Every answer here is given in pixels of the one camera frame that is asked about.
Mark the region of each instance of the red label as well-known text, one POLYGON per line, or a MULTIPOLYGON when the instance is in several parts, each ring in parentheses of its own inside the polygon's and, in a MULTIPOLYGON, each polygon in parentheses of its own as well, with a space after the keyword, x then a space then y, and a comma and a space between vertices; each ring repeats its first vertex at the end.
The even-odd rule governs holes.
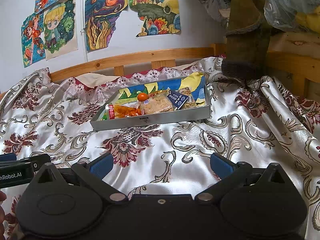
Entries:
POLYGON ((109 105, 109 116, 110 116, 110 119, 115 118, 115 111, 113 109, 113 105, 109 105))

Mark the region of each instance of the wooden bed frame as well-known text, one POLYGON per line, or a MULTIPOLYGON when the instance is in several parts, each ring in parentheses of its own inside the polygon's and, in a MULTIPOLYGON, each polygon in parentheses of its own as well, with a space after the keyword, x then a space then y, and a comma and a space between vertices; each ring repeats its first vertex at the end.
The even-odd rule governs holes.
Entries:
MULTIPOLYGON (((51 73, 52 82, 77 77, 97 70, 114 68, 115 76, 124 75, 124 65, 151 62, 152 69, 175 67, 176 59, 205 58, 225 54, 225 44, 213 44, 209 48, 165 49, 113 56, 90 61, 51 73)), ((292 93, 305 97, 308 81, 320 82, 320 60, 292 53, 268 51, 266 66, 292 73, 292 93)))

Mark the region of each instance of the blue snack package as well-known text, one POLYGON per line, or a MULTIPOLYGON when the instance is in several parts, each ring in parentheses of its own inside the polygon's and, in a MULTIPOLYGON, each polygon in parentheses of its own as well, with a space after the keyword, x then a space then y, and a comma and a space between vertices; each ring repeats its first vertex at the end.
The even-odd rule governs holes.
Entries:
POLYGON ((174 110, 179 110, 183 104, 189 99, 188 96, 183 95, 177 91, 169 90, 167 93, 167 98, 174 105, 174 110))

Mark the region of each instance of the screw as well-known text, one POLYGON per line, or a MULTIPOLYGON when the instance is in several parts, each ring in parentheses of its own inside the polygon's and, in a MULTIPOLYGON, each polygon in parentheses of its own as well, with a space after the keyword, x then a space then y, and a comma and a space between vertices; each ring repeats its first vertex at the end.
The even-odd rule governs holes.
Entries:
POLYGON ((110 195, 110 199, 113 201, 122 201, 125 199, 125 194, 122 193, 113 193, 110 195))
POLYGON ((202 201, 209 201, 213 199, 213 196, 210 193, 200 193, 198 199, 202 201))

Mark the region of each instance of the floral bedspread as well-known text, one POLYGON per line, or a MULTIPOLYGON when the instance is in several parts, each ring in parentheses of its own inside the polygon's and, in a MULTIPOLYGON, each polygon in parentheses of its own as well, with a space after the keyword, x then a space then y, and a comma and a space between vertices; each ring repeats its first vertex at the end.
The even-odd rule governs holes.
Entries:
MULTIPOLYGON (((187 69, 151 70, 89 88, 75 78, 61 85, 48 69, 21 80, 0 102, 0 152, 18 159, 48 153, 57 167, 89 162, 105 152, 114 168, 104 181, 132 194, 193 196, 219 181, 209 157, 218 152, 253 167, 278 162, 309 207, 306 239, 320 238, 320 105, 296 98, 268 76, 244 84, 221 73, 222 58, 202 59, 187 69), (119 88, 205 73, 211 118, 96 132, 90 119, 119 88)), ((8 196, 6 236, 15 224, 15 205, 27 185, 2 189, 8 196)))

